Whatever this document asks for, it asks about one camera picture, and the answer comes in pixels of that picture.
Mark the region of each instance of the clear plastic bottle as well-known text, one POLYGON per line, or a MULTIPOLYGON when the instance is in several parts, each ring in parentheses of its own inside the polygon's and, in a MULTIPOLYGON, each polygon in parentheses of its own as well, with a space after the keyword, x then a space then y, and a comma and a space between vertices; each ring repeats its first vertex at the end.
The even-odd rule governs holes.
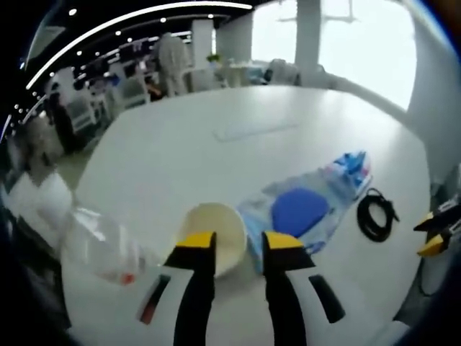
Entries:
POLYGON ((37 212, 60 232, 61 256, 95 275, 127 285, 144 271, 147 252, 127 229, 78 203, 59 174, 50 175, 40 186, 37 212))

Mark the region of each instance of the white pillar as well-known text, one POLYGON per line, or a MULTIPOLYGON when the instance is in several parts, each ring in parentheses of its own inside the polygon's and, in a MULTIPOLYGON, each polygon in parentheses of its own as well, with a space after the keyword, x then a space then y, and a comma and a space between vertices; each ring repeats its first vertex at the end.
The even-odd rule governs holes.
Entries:
POLYGON ((195 20, 192 22, 192 54, 196 68, 208 67, 207 57, 212 50, 212 20, 195 20))
POLYGON ((302 72, 315 71, 321 34, 321 1, 297 2, 296 65, 302 72))

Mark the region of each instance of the black cable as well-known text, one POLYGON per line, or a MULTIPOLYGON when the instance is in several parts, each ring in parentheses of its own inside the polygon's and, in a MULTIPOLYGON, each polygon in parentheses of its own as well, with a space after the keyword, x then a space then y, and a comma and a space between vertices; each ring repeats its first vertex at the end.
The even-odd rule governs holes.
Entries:
POLYGON ((389 237, 394 219, 400 221, 395 213, 392 202, 386 200, 382 196, 382 193, 375 188, 368 189, 367 195, 360 201, 357 207, 357 222, 362 233, 369 239, 381 243, 389 237), (384 211, 386 216, 384 227, 378 225, 370 215, 371 204, 378 205, 384 211))

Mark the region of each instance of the bright window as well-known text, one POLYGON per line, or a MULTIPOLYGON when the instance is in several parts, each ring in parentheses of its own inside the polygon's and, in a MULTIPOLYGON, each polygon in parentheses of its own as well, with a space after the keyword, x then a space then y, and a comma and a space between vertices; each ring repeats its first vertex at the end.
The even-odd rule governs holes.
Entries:
POLYGON ((211 32, 211 53, 216 54, 216 30, 211 32))
POLYGON ((297 42, 297 0, 272 1, 257 7, 253 17, 251 58, 294 63, 297 42))
POLYGON ((408 10, 388 0, 322 0, 322 12, 319 63, 325 70, 407 110, 416 75, 408 10))

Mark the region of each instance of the round white table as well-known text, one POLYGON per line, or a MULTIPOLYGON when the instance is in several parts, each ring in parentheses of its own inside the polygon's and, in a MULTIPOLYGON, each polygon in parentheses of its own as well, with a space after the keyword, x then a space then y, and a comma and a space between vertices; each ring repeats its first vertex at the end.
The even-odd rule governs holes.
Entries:
MULTIPOLYGON (((356 150, 369 153, 371 186, 394 202, 400 222, 387 241, 373 243, 360 232, 354 205, 313 260, 333 290, 345 278, 370 313, 387 322, 419 265, 416 251, 426 235, 412 229, 429 210, 429 170, 414 134, 350 94, 253 86, 128 110, 95 149, 76 194, 164 259, 184 215, 198 203, 238 205, 271 182, 356 150)), ((207 338, 220 345, 270 345, 273 338, 264 278, 248 257, 216 282, 207 338)), ((111 297, 109 290, 117 294, 98 279, 79 279, 65 261, 63 279, 74 323, 88 320, 95 304, 111 297)))

